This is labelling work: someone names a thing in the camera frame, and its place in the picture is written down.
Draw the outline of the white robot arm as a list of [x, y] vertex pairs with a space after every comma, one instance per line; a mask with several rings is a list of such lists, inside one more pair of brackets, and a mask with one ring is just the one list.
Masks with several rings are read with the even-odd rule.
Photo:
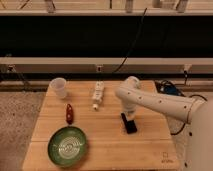
[[213, 171], [213, 100], [142, 91], [137, 77], [130, 76], [115, 90], [122, 112], [131, 116], [136, 105], [190, 125], [183, 171]]

